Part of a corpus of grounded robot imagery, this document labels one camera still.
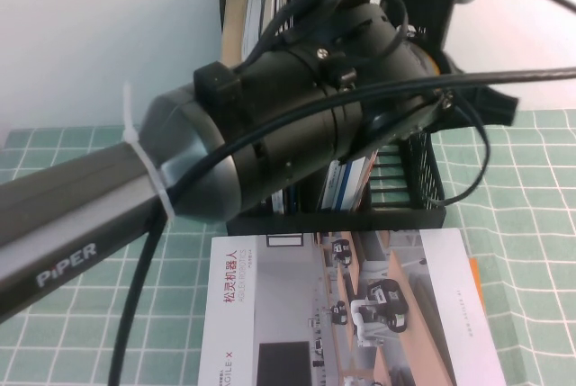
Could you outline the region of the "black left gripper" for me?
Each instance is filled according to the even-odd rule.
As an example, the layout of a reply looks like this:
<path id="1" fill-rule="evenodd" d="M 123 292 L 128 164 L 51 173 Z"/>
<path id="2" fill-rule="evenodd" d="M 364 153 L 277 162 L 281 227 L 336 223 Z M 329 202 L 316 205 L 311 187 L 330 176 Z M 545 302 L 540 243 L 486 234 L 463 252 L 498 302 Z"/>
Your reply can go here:
<path id="1" fill-rule="evenodd" d="M 511 126 L 513 124 L 518 99 L 490 88 L 486 85 L 449 88 L 452 105 L 443 110 L 438 120 L 431 125 L 432 132 L 471 128 L 473 124 L 462 115 L 456 105 L 468 103 L 478 113 L 484 125 Z"/>

